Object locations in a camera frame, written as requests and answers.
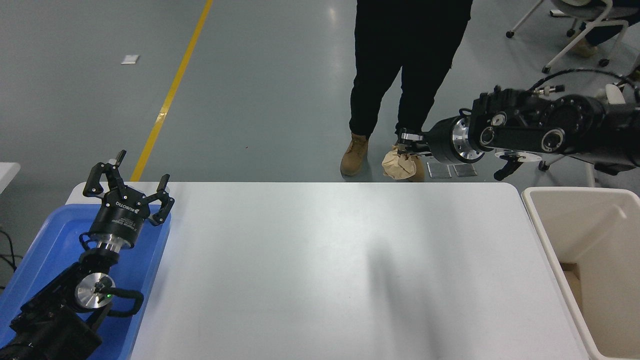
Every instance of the white table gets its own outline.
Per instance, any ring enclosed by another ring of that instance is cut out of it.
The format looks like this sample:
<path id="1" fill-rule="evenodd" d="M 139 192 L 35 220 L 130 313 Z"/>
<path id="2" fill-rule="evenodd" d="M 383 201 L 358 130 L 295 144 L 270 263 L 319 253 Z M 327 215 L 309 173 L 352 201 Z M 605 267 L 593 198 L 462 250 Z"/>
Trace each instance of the white table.
<path id="1" fill-rule="evenodd" d="M 4 191 L 7 185 L 20 171 L 18 163 L 0 163 L 0 193 Z"/>
<path id="2" fill-rule="evenodd" d="M 131 360 L 588 359 L 511 185 L 170 188 Z"/>

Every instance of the work boot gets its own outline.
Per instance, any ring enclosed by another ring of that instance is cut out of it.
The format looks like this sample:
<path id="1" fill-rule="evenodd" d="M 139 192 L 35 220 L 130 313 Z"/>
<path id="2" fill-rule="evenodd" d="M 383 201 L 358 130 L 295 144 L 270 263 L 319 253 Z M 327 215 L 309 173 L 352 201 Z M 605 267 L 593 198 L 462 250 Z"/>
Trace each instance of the work boot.
<path id="1" fill-rule="evenodd" d="M 590 58 L 598 52 L 598 47 L 589 44 L 587 39 L 583 38 L 578 41 L 578 43 L 575 44 L 570 51 L 580 57 Z"/>
<path id="2" fill-rule="evenodd" d="M 422 161 L 417 155 L 411 155 L 411 160 L 415 163 L 415 175 L 411 176 L 407 180 L 412 183 L 423 183 L 424 182 L 424 165 Z"/>
<path id="3" fill-rule="evenodd" d="M 369 141 L 366 136 L 351 133 L 351 143 L 340 162 L 340 172 L 342 175 L 354 176 L 360 172 L 360 169 L 362 169 L 362 160 L 367 154 L 368 147 Z"/>

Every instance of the person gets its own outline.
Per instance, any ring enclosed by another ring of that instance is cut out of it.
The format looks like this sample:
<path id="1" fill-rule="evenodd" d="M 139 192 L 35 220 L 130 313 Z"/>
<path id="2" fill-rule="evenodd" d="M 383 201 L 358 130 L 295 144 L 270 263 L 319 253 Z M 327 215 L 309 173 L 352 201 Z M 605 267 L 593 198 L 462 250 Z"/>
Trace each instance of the person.
<path id="1" fill-rule="evenodd" d="M 603 6 L 600 0 L 586 1 L 584 6 Z M 620 17 L 618 19 L 626 20 L 629 26 L 640 22 L 640 0 L 613 0 L 613 6 L 623 6 L 629 8 L 637 8 L 638 12 L 633 15 Z M 580 25 L 580 30 L 584 30 L 586 24 Z M 598 52 L 598 45 L 616 36 L 622 30 L 622 25 L 617 26 L 598 26 L 593 28 L 587 35 L 578 41 L 573 47 L 572 52 L 583 57 L 590 58 Z"/>
<path id="2" fill-rule="evenodd" d="M 340 172 L 362 168 L 380 102 L 402 70 L 398 129 L 420 131 L 433 98 L 452 65 L 470 19 L 472 0 L 358 0 L 355 25 L 356 76 L 351 91 L 351 142 Z M 410 181 L 424 180 L 417 172 Z"/>

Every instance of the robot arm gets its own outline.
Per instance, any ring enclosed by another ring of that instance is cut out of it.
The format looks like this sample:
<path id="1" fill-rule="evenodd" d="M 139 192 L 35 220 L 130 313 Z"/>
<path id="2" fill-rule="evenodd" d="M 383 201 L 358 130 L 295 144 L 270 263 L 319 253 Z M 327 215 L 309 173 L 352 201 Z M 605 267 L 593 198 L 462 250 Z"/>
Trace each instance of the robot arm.
<path id="1" fill-rule="evenodd" d="M 10 325 L 16 335 L 0 348 L 0 360 L 85 360 L 102 343 L 97 330 L 105 317 L 129 317 L 140 310 L 143 294 L 117 288 L 109 271 L 118 263 L 121 249 L 135 246 L 145 219 L 154 226 L 166 220 L 173 198 L 166 189 L 168 174 L 148 197 L 125 185 L 118 171 L 125 153 L 120 151 L 114 164 L 97 163 L 92 168 L 83 195 L 101 198 L 102 205 L 89 231 L 80 235 L 84 252 L 20 308 Z M 109 185 L 104 194 L 103 174 Z M 149 203 L 154 200 L 162 204 L 151 215 Z M 133 299 L 134 304 L 128 310 L 114 310 L 113 297 Z M 83 320 L 78 313 L 91 315 Z"/>
<path id="2" fill-rule="evenodd" d="M 563 86 L 535 90 L 496 86 L 492 93 L 481 94 L 471 110 L 461 110 L 459 116 L 442 120 L 429 131 L 401 129 L 399 153 L 432 156 L 455 165 L 475 163 L 496 150 L 496 156 L 507 161 L 494 175 L 499 181 L 521 163 L 539 160 L 536 154 L 571 156 L 611 175 L 640 166 L 638 104 L 604 104 L 582 95 L 557 100 L 541 96 L 562 91 Z"/>

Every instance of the chair wheel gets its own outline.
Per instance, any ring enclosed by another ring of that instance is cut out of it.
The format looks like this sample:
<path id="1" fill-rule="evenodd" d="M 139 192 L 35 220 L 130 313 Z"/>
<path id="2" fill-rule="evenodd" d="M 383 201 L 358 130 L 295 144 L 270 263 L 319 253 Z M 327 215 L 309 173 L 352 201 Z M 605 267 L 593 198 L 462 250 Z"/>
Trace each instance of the chair wheel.
<path id="1" fill-rule="evenodd" d="M 549 170 L 549 165 L 547 165 L 547 163 L 542 160 L 538 163 L 538 170 L 546 172 L 547 170 Z"/>

